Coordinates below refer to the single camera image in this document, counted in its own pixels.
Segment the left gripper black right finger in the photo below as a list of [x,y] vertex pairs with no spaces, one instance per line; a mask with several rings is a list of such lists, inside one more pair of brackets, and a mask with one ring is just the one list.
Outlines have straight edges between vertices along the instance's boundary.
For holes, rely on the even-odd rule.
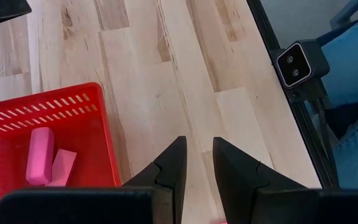
[[318,192],[223,138],[213,139],[214,175],[228,223],[316,223]]

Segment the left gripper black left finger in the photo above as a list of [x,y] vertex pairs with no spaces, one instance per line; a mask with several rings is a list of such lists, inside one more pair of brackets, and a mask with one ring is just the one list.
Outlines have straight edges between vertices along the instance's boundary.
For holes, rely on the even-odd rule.
[[177,137],[123,187],[130,189],[127,223],[180,224],[186,187],[187,142]]

